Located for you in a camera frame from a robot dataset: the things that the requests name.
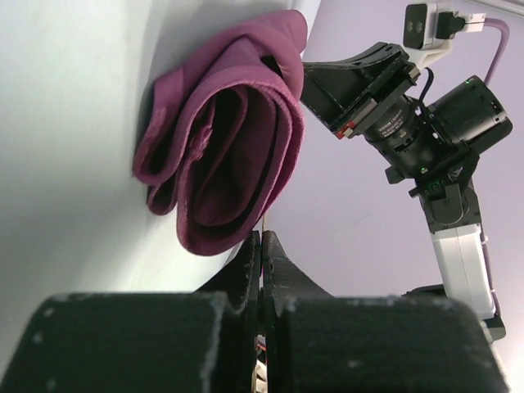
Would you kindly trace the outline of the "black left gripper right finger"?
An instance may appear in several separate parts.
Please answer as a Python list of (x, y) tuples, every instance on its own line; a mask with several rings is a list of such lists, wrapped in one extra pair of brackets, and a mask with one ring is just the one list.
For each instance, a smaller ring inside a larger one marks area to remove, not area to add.
[(488, 332), (443, 296), (335, 297), (262, 237), (272, 392), (506, 392)]

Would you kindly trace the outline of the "magenta satin napkin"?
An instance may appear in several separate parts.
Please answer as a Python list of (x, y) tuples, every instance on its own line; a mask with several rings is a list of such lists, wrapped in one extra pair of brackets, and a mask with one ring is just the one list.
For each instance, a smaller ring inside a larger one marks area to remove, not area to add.
[(287, 185), (305, 132), (307, 33), (299, 11), (265, 13), (155, 81), (133, 174), (153, 214), (176, 214), (189, 252), (217, 255), (241, 242)]

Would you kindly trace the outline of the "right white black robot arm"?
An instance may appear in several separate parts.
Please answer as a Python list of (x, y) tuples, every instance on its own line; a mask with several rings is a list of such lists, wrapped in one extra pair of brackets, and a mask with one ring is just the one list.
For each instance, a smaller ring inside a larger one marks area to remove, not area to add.
[(448, 53), (377, 43), (358, 56), (304, 65), (306, 108), (337, 138), (363, 138), (386, 161), (391, 184), (413, 180), (442, 284), (419, 294), (468, 305), (490, 337), (506, 328), (490, 275), (480, 203), (473, 186), (481, 154), (513, 125), (497, 97), (472, 76), (432, 104), (411, 97), (422, 73)]

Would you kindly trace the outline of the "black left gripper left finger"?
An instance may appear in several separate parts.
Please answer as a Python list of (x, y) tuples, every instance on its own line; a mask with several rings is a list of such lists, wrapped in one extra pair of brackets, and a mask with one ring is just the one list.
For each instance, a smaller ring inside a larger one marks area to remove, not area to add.
[(4, 392), (250, 392), (260, 235), (190, 293), (70, 293), (33, 313)]

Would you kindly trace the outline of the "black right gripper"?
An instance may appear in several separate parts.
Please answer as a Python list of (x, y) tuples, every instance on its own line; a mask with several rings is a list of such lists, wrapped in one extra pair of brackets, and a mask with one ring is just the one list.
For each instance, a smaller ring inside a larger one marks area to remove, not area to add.
[(418, 68), (392, 43), (376, 43), (357, 56), (305, 62), (301, 102), (339, 138), (364, 137), (392, 168), (432, 168), (445, 155), (427, 108), (406, 92)]

